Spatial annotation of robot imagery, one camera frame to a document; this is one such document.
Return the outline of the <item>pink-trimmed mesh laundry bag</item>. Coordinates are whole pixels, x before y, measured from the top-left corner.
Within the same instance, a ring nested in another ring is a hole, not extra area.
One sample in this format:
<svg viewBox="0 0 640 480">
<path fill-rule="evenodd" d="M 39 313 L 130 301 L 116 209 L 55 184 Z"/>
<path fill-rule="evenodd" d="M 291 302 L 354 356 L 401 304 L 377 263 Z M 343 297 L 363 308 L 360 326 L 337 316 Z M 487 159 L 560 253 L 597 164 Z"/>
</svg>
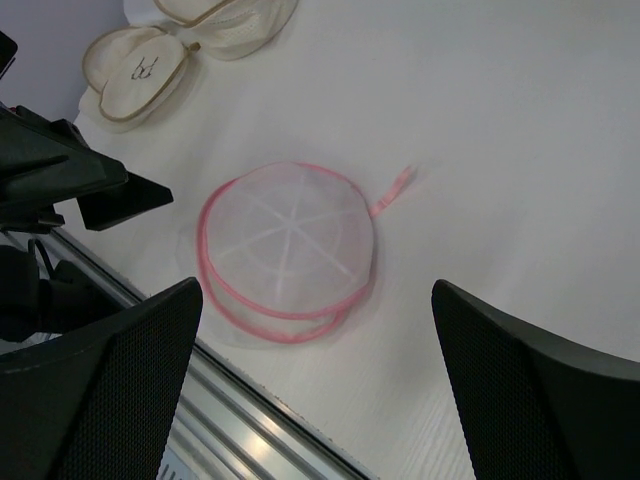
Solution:
<svg viewBox="0 0 640 480">
<path fill-rule="evenodd" d="M 328 168 L 268 164 L 206 199 L 180 231 L 176 260 L 205 298 L 217 340 L 260 348 L 332 333 L 376 279 L 375 219 L 414 177 L 405 168 L 375 202 Z"/>
</svg>

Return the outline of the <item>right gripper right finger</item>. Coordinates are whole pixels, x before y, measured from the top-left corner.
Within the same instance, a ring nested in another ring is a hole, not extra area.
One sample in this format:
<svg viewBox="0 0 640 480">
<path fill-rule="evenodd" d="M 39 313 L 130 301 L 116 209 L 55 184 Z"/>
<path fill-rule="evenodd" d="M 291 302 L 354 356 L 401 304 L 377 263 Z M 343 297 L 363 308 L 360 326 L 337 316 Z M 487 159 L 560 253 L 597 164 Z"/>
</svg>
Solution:
<svg viewBox="0 0 640 480">
<path fill-rule="evenodd" d="M 636 479 L 639 365 L 437 281 L 431 305 L 478 479 Z"/>
</svg>

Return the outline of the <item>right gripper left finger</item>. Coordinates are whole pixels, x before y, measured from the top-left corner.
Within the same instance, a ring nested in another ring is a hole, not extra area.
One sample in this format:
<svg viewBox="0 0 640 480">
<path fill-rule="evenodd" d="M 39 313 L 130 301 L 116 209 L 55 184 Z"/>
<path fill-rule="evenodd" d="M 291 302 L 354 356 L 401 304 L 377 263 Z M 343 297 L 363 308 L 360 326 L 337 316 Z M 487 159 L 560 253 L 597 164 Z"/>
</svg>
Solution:
<svg viewBox="0 0 640 480">
<path fill-rule="evenodd" d="M 201 319 L 188 278 L 1 357 L 4 479 L 153 479 Z"/>
</svg>

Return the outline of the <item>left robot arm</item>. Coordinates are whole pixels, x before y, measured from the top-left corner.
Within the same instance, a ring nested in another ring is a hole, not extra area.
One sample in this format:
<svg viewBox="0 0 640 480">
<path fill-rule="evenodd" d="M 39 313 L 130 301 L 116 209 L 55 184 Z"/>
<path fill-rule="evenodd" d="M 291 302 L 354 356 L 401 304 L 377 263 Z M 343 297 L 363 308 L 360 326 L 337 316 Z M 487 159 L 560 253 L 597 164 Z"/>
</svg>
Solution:
<svg viewBox="0 0 640 480">
<path fill-rule="evenodd" d="M 53 264 L 41 236 L 64 225 L 55 204 L 75 200 L 86 229 L 102 231 L 172 202 L 169 188 L 92 150 L 66 119 L 22 105 L 1 108 L 1 231 L 26 233 L 1 248 L 1 338 L 65 334 L 118 308 L 72 262 Z"/>
</svg>

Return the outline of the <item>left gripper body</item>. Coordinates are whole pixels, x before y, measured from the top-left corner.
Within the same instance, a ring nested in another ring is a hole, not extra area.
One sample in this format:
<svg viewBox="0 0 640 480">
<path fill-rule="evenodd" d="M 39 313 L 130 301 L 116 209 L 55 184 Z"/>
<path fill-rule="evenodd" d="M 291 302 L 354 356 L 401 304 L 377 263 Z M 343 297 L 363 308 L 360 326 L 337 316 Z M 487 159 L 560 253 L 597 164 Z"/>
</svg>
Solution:
<svg viewBox="0 0 640 480">
<path fill-rule="evenodd" d="M 48 234 L 54 205 L 90 190 L 90 151 L 77 127 L 28 108 L 1 107 L 1 228 Z"/>
</svg>

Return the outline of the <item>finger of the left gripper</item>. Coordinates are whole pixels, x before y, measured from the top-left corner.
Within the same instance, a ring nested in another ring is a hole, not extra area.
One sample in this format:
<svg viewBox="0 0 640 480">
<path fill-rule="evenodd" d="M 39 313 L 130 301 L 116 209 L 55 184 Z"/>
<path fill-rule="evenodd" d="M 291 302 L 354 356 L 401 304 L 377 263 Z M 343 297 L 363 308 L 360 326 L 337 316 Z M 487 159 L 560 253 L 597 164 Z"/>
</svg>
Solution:
<svg viewBox="0 0 640 480">
<path fill-rule="evenodd" d="M 124 183 L 121 162 L 18 117 L 1 119 L 3 219 Z"/>
<path fill-rule="evenodd" d="M 106 230 L 173 202 L 168 187 L 129 173 L 126 183 L 77 198 L 87 230 Z"/>
</svg>

